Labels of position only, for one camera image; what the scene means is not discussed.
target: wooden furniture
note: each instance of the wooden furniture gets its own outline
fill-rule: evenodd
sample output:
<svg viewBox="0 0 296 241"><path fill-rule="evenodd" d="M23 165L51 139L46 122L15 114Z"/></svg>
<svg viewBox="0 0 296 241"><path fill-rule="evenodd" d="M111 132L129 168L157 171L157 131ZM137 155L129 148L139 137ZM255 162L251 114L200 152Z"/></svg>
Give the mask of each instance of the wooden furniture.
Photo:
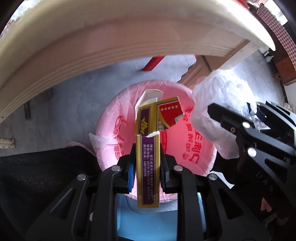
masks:
<svg viewBox="0 0 296 241"><path fill-rule="evenodd" d="M0 40L0 122L86 71L148 56L225 57L245 40L274 49L235 0L43 0Z"/></svg>
<svg viewBox="0 0 296 241"><path fill-rule="evenodd" d="M178 83L193 90L194 86L203 81L204 77L211 73L209 65L204 56L196 56L196 62L182 75Z"/></svg>
<svg viewBox="0 0 296 241"><path fill-rule="evenodd" d="M275 33L270 29L270 27L258 16L256 13L253 15L259 20L259 22L264 26L264 28L268 31L271 38L274 41L276 50L270 50L270 55L274 56L272 58L272 62L275 65L276 74L275 77L278 77L282 80L283 85L290 85L296 82L296 70L294 65L288 56L287 51L284 49L281 42L276 37Z"/></svg>
<svg viewBox="0 0 296 241"><path fill-rule="evenodd" d="M216 69L232 69L239 62L245 60L258 50L258 46L249 40L243 40L224 57L204 56L210 71Z"/></svg>
<svg viewBox="0 0 296 241"><path fill-rule="evenodd" d="M245 0L237 0L240 4L242 4L245 8L247 8L248 10L250 9L250 7L248 6L248 4L245 2ZM147 65L142 69L143 71L151 71L153 70L160 61L163 60L165 56L157 56L157 57L152 57L152 59L147 63Z"/></svg>

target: gray floor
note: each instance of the gray floor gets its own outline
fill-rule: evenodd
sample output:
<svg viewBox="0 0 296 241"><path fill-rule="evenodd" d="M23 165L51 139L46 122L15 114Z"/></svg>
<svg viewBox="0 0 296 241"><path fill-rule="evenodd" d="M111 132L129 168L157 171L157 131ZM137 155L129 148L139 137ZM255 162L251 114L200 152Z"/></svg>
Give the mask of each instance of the gray floor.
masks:
<svg viewBox="0 0 296 241"><path fill-rule="evenodd" d="M166 56L153 71L142 72L149 59L127 61L64 81L52 88L50 100L45 93L36 96L30 101L30 120L25 120L21 106L0 125L0 137L14 138L16 145L0 149L0 156L62 148L70 141L91 147L88 133L95 132L98 118L116 94L144 80L177 82L194 63L194 56ZM259 52L232 71L248 81L257 101L283 105L280 85Z"/></svg>

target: purple label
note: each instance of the purple label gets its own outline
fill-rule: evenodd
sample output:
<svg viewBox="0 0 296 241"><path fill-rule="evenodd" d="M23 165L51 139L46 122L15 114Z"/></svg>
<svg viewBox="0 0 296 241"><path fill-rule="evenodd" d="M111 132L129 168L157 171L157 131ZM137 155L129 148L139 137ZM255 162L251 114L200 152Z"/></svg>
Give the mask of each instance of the purple label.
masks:
<svg viewBox="0 0 296 241"><path fill-rule="evenodd" d="M142 204L155 204L155 138L141 137Z"/></svg>
<svg viewBox="0 0 296 241"><path fill-rule="evenodd" d="M149 135L149 113L150 107L140 110L140 120L138 134L142 136Z"/></svg>

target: cigarette pack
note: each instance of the cigarette pack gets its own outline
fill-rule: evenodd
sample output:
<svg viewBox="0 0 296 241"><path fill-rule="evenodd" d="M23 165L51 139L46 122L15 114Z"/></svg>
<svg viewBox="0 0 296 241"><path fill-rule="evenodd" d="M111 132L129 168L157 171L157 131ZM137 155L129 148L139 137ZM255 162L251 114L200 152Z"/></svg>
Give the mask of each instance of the cigarette pack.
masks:
<svg viewBox="0 0 296 241"><path fill-rule="evenodd" d="M159 207L160 132L183 116L178 97L139 106L136 119L136 166L139 207Z"/></svg>

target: pink plastic bag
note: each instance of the pink plastic bag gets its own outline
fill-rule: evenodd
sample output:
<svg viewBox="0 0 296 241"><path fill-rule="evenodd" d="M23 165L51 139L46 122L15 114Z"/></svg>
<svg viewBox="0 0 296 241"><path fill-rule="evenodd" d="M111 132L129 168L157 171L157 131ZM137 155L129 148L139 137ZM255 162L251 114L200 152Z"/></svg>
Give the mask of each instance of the pink plastic bag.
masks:
<svg viewBox="0 0 296 241"><path fill-rule="evenodd" d="M130 153L132 144L136 142L135 105L147 89L161 90L162 99L178 96L184 113L176 125L161 131L160 139L164 152L174 156L178 164L193 173L207 175L213 167L217 150L189 121L194 107L192 90L182 84L160 80L134 84L120 92L106 107L98 120L96 135L89 134L100 168L105 170L116 165L121 156ZM137 199L136 180L128 196ZM176 198L177 194L165 194L160 188L160 202Z"/></svg>

